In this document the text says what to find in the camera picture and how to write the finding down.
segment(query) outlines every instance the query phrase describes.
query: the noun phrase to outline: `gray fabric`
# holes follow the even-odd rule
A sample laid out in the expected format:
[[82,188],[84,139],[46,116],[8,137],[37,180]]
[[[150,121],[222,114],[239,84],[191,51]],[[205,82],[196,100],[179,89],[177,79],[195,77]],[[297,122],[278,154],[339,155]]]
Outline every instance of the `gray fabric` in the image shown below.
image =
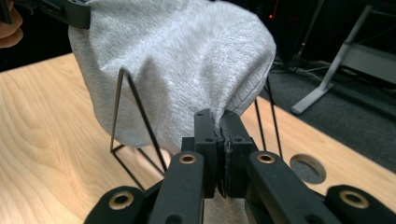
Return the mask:
[[[96,118],[110,133],[117,76],[124,67],[160,146],[174,154],[182,137],[193,136],[197,111],[210,108],[217,127],[225,109],[241,115],[262,90],[275,57],[275,43],[261,21],[228,3],[92,0],[88,5],[91,29],[70,28],[69,37]],[[116,139],[131,147],[151,144],[127,82]],[[234,219],[242,216],[233,211],[241,204],[219,197],[205,204],[211,213],[205,212],[206,223],[246,222]]]

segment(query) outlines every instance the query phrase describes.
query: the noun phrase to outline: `wooden table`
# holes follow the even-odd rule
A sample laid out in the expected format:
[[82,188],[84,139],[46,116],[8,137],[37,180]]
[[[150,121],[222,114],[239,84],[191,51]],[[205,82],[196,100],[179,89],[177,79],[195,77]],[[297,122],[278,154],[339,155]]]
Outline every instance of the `wooden table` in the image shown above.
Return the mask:
[[[267,148],[277,152],[264,100],[260,110]],[[349,184],[396,211],[395,174],[280,109],[276,116],[285,161],[309,154],[326,169],[325,182],[310,188],[325,193]],[[253,107],[243,121],[260,143]],[[161,178],[144,176],[153,176],[148,186]],[[134,182],[109,153],[73,54],[0,74],[0,223],[81,223],[105,192],[122,185]]]

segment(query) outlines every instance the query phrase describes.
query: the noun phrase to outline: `person's hand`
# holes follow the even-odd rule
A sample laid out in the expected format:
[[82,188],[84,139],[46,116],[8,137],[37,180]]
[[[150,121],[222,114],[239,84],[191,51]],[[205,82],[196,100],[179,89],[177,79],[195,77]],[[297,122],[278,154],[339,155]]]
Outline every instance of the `person's hand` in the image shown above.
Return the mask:
[[13,7],[12,3],[9,5],[9,12],[11,14],[12,24],[0,22],[0,48],[12,47],[18,44],[23,37],[23,32],[20,28],[22,17]]

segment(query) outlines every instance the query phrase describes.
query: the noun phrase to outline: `black clamp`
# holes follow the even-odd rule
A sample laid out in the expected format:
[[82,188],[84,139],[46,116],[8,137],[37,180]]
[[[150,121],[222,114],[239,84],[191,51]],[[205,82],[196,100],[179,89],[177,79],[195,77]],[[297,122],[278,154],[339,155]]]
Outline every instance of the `black clamp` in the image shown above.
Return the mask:
[[392,211],[360,189],[337,186],[326,197],[315,193],[280,157],[259,151],[233,112],[225,112],[219,131],[208,109],[195,114],[194,126],[195,137],[182,139],[182,151],[172,158],[163,181],[145,192],[132,187],[111,190],[85,223],[202,223],[204,198],[213,198],[216,188],[223,197],[245,199],[250,223],[396,220]]
[[[90,29],[91,9],[85,3],[87,0],[13,0],[15,4],[30,9],[36,8],[79,29]],[[8,10],[8,0],[0,0],[0,21],[12,23]]]

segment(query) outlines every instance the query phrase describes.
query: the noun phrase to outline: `dark carpet floor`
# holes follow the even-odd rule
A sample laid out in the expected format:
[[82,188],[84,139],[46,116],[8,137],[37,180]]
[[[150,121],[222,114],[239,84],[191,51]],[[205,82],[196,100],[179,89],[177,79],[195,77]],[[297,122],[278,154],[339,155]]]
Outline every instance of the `dark carpet floor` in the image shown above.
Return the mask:
[[[326,71],[315,71],[317,77],[313,77],[273,66],[269,83],[274,102],[290,112],[318,86],[318,77],[323,78]],[[296,118],[396,173],[396,87],[341,70],[332,84],[327,94]],[[269,99],[267,91],[261,96]]]

